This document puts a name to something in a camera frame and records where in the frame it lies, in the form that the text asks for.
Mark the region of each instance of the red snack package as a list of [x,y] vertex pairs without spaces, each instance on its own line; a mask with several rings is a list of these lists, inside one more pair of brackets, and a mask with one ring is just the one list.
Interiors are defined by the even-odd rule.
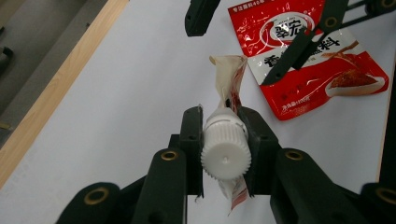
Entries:
[[277,83],[262,85],[299,30],[315,28],[323,6],[324,0],[256,0],[228,9],[248,65],[280,120],[298,117],[333,96],[388,88],[388,76],[347,29],[327,35],[300,70],[291,68]]

